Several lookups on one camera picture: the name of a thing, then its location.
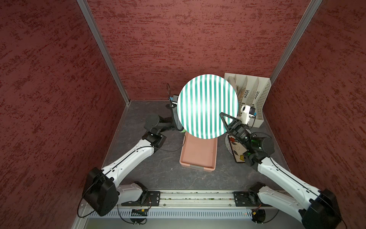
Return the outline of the multicolour speckled round plate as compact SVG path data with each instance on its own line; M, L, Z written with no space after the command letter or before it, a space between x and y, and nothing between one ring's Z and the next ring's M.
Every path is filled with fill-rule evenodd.
M237 155L237 152L235 150L233 150L233 146L236 146L236 141L234 138L232 138L229 134L226 135L225 137L225 144L227 147L227 150L229 151L229 153L231 155Z

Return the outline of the square floral cream plate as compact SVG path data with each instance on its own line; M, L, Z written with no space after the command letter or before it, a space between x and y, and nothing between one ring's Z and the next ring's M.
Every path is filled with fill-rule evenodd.
M234 160L236 163L245 163L245 156L244 153L247 151L247 149L240 144L236 139L236 146L233 146L233 150L235 150L237 152L237 155L234 155Z

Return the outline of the green striped round plate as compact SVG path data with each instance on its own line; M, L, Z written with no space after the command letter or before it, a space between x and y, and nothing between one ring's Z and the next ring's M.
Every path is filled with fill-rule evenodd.
M234 88L214 74L193 78L178 96L177 112L183 128L200 139L213 139L226 133L220 113L236 117L239 110Z

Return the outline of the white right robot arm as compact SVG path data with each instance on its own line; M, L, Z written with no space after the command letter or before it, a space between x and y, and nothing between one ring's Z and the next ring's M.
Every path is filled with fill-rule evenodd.
M254 198L292 216L306 229L335 229L343 222L333 192L309 185L271 158L275 148L270 135L252 132L239 119L223 112L220 118L227 133L245 147L246 164L287 192L280 193L258 182L252 187Z

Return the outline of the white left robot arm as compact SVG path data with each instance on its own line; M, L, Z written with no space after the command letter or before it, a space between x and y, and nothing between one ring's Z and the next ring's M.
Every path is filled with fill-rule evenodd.
M82 199L99 216L107 215L118 204L136 201L144 203L146 200L147 188L141 183L121 183L141 162L161 149L166 140L163 132L183 130L177 106L171 104L167 105L167 108L171 111L171 117L163 118L157 114L150 114L145 120L146 133L135 146L111 164L102 169L93 168L87 174Z

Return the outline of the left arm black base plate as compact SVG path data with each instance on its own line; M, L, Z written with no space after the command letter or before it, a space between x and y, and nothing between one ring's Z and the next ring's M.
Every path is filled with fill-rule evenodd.
M157 207L160 203L160 191L144 191L137 201L122 203L121 206L132 207Z

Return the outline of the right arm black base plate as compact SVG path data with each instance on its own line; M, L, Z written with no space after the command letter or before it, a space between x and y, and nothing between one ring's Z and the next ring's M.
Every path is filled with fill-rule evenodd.
M262 202L258 194L253 191L233 192L236 207L259 207Z

